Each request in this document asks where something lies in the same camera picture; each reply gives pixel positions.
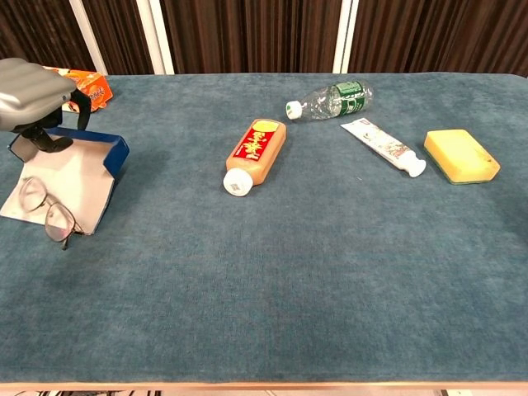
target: brown curtain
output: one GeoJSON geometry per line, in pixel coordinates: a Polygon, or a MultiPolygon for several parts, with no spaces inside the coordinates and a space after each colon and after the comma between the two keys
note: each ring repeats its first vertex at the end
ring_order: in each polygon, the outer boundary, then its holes
{"type": "Polygon", "coordinates": [[[162,0],[176,73],[332,72],[341,0],[162,0]]]}
{"type": "Polygon", "coordinates": [[[94,70],[68,0],[2,0],[0,59],[94,70]]]}
{"type": "Polygon", "coordinates": [[[135,0],[82,0],[109,74],[152,74],[135,0]]]}
{"type": "Polygon", "coordinates": [[[360,1],[349,72],[528,75],[528,0],[360,1]]]}

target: yellow sponge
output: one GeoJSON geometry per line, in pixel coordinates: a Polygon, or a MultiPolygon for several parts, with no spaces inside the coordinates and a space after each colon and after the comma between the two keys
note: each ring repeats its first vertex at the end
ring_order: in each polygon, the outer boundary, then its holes
{"type": "Polygon", "coordinates": [[[501,168],[467,130],[431,130],[424,147],[453,184],[489,182],[501,168]]]}

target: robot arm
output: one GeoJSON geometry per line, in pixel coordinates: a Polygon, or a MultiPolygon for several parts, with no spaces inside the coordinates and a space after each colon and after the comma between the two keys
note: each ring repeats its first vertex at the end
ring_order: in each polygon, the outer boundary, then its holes
{"type": "Polygon", "coordinates": [[[62,105],[67,101],[78,105],[78,129],[85,130],[92,101],[73,80],[23,59],[0,60],[0,130],[21,134],[46,153],[63,151],[73,141],[51,139],[45,128],[62,123],[62,105]]]}

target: white tube cap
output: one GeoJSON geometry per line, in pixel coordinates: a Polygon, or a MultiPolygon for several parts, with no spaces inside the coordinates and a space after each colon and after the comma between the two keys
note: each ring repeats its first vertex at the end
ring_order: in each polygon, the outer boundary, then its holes
{"type": "Polygon", "coordinates": [[[286,115],[290,120],[297,120],[303,115],[303,107],[300,101],[289,101],[286,103],[286,115]]]}
{"type": "Polygon", "coordinates": [[[253,179],[243,169],[233,167],[224,177],[224,188],[234,196],[245,196],[253,187],[253,179]]]}
{"type": "Polygon", "coordinates": [[[423,159],[418,159],[413,151],[403,153],[398,162],[400,167],[407,171],[410,177],[420,176],[427,165],[423,159]]]}

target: water bottle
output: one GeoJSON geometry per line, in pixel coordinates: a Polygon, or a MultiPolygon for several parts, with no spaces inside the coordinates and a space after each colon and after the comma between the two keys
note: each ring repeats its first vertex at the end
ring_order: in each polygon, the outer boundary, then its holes
{"type": "Polygon", "coordinates": [[[290,120],[326,120],[365,110],[372,97],[372,87],[367,82],[341,82],[319,88],[300,101],[289,101],[286,114],[290,120]]]}

